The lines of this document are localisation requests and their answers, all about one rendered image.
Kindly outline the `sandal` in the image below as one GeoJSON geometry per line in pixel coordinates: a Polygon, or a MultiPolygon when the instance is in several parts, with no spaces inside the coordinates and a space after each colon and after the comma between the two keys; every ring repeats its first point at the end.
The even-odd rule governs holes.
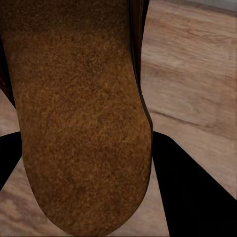
{"type": "Polygon", "coordinates": [[[75,237],[126,223],[150,181],[141,90],[150,0],[0,0],[0,89],[17,111],[30,187],[75,237]]]}

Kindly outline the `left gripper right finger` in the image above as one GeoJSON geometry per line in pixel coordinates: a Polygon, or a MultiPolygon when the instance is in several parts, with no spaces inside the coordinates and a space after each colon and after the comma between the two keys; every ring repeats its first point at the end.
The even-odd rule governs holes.
{"type": "Polygon", "coordinates": [[[237,200],[186,151],[153,131],[152,156],[170,237],[237,237],[237,200]]]}

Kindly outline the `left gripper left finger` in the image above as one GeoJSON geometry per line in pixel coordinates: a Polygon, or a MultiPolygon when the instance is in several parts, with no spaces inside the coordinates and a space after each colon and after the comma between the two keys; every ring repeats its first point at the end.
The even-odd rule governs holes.
{"type": "Polygon", "coordinates": [[[22,156],[20,131],[0,137],[0,191],[22,156]]]}

